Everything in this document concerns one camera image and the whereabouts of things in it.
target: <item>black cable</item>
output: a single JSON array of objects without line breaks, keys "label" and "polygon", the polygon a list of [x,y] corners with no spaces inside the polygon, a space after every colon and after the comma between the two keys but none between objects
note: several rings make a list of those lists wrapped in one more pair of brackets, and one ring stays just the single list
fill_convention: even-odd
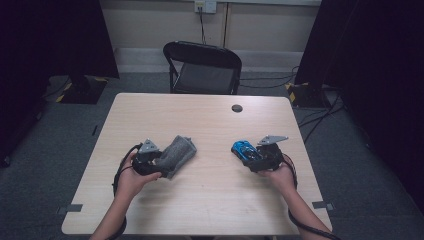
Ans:
[{"label": "black cable", "polygon": [[318,122],[315,124],[315,126],[312,128],[312,130],[309,131],[308,135],[306,135],[306,138],[303,140],[303,143],[306,143],[306,141],[308,141],[309,137],[315,131],[315,129],[318,127],[318,125],[322,122],[322,120],[324,120],[324,118],[326,118],[327,116],[331,115],[331,110],[333,110],[334,106],[336,106],[336,103],[337,103],[337,100],[339,99],[339,97],[340,97],[340,92],[337,94],[336,100],[334,100],[334,103],[330,106],[328,111],[323,116],[318,118]]},{"label": "black cable", "polygon": [[[118,190],[118,182],[119,182],[119,177],[121,176],[121,173],[125,170],[127,170],[128,168],[132,168],[132,166],[128,166],[124,169],[122,169],[125,165],[125,161],[127,160],[127,158],[130,156],[131,152],[134,151],[135,149],[140,149],[141,146],[143,144],[139,144],[139,145],[135,145],[134,147],[132,147],[127,154],[125,154],[125,157],[121,160],[121,163],[119,164],[119,168],[118,171],[116,171],[115,177],[113,178],[113,196],[115,196],[116,191]],[[124,221],[122,222],[121,227],[119,227],[118,231],[116,233],[114,233],[112,236],[108,237],[107,240],[114,240],[117,239],[119,236],[121,236],[124,231],[125,228],[127,227],[127,217],[124,217]]]},{"label": "black cable", "polygon": [[[339,112],[340,110],[342,110],[342,109],[344,109],[344,104],[340,107],[340,108],[338,108],[337,110],[334,110],[333,112],[331,112],[330,114],[328,114],[327,116],[329,116],[329,115],[333,115],[334,113],[337,113],[337,112]],[[307,122],[305,122],[305,123],[302,123],[302,124],[300,124],[298,127],[299,128],[301,128],[301,127],[303,127],[303,126],[305,126],[305,125],[308,125],[308,124],[310,124],[310,123],[313,123],[313,122],[316,122],[316,121],[318,121],[320,118],[322,118],[323,116],[320,116],[320,117],[317,117],[317,118],[314,118],[314,119],[312,119],[312,120],[309,120],[309,121],[307,121]]]},{"label": "black cable", "polygon": [[53,92],[51,92],[51,93],[46,93],[46,95],[42,96],[42,98],[50,97],[51,95],[53,95],[53,94],[55,94],[55,93],[59,92],[59,90],[60,90],[60,89],[62,89],[63,87],[65,87],[65,85],[66,85],[68,82],[69,82],[69,76],[68,76],[68,78],[66,79],[66,81],[62,84],[62,86],[60,86],[58,89],[54,90],[54,91],[53,91]]},{"label": "black cable", "polygon": [[[294,166],[294,163],[291,160],[291,158],[288,155],[284,154],[284,153],[283,153],[283,162],[289,167],[290,171],[292,172],[294,187],[297,190],[297,174],[296,174],[296,168]],[[319,236],[322,236],[322,237],[325,237],[325,238],[328,238],[328,239],[340,240],[339,237],[337,237],[336,235],[334,235],[332,233],[325,232],[325,231],[322,231],[320,229],[316,229],[316,228],[310,227],[308,225],[305,225],[305,224],[299,222],[293,216],[293,214],[291,213],[290,209],[288,210],[288,212],[289,212],[289,219],[290,219],[290,221],[292,221],[293,224],[296,225],[296,226],[298,226],[299,228],[302,228],[302,229],[304,229],[304,230],[306,230],[308,232],[314,233],[316,235],[319,235]]]},{"label": "black cable", "polygon": [[256,87],[256,86],[248,86],[248,85],[242,85],[242,84],[240,84],[239,86],[240,87],[247,87],[247,88],[277,88],[277,87],[281,87],[281,86],[284,86],[287,83],[289,83],[293,79],[293,77],[296,76],[296,73],[294,73],[294,70],[296,68],[298,68],[298,67],[299,66],[296,66],[296,67],[293,67],[292,68],[292,71],[291,71],[291,75],[290,76],[285,76],[285,77],[267,77],[267,78],[241,78],[240,79],[242,81],[246,81],[246,80],[256,81],[256,80],[273,80],[273,79],[276,79],[276,80],[281,79],[282,80],[282,79],[290,78],[289,80],[287,80],[286,82],[284,82],[282,84],[278,84],[278,85],[275,85],[275,86],[267,86],[267,87]]},{"label": "black cable", "polygon": [[308,117],[310,117],[310,116],[312,116],[312,115],[315,115],[315,114],[323,113],[323,112],[325,112],[325,111],[326,111],[326,109],[323,109],[323,110],[318,110],[318,111],[315,111],[315,112],[313,112],[313,113],[310,113],[310,114],[308,114],[308,115],[304,116],[304,117],[302,118],[302,120],[301,120],[299,123],[297,123],[297,125],[298,125],[298,126],[300,126],[300,125],[303,123],[303,121],[305,121],[305,120],[306,120],[306,118],[308,118]]},{"label": "black cable", "polygon": [[197,10],[199,10],[200,24],[202,25],[202,43],[206,45],[205,30],[203,29],[203,8],[198,7]]}]

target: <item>hand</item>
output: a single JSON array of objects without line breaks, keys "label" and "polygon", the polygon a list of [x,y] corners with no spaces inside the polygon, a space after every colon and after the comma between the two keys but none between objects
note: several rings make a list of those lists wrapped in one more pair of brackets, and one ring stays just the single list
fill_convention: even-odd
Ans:
[{"label": "hand", "polygon": [[[284,160],[292,164],[292,161],[289,157],[286,155],[283,156]],[[261,176],[268,177],[280,193],[293,190],[296,191],[293,180],[293,173],[291,172],[290,167],[284,162],[281,164],[280,168],[275,171],[264,170],[259,171],[258,173]]]},{"label": "hand", "polygon": [[146,183],[157,180],[162,175],[160,172],[142,176],[138,174],[131,166],[131,160],[135,153],[131,153],[125,160],[121,176],[118,181],[118,189],[115,197],[126,197],[133,199],[144,187]]}]

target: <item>wall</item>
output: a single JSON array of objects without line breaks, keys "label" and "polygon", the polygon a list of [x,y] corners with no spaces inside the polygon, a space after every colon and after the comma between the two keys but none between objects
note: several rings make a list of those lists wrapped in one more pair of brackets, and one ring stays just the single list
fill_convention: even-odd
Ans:
[{"label": "wall", "polygon": [[[193,1],[104,0],[101,5],[115,48],[202,41]],[[203,15],[206,42],[232,50],[303,52],[318,8],[316,0],[218,2],[216,14]]]}]

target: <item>gray tape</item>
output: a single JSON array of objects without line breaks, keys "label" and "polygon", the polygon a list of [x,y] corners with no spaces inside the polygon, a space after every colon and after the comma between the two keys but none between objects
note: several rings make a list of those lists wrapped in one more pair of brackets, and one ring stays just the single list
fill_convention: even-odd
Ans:
[{"label": "gray tape", "polygon": [[325,203],[324,201],[313,202],[312,206],[314,209],[326,208],[328,211],[334,210],[334,205],[332,203]]},{"label": "gray tape", "polygon": [[82,204],[69,204],[66,207],[59,207],[56,214],[65,215],[67,212],[81,212]]}]

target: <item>blue object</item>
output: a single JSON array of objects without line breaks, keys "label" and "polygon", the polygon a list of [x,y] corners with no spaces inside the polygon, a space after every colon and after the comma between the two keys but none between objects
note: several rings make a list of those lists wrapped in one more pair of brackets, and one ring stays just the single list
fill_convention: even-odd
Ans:
[{"label": "blue object", "polygon": [[262,160],[262,156],[258,153],[256,148],[254,148],[248,141],[245,140],[235,142],[231,148],[231,152],[233,152],[240,160],[242,160],[244,165],[248,164],[249,162]]}]

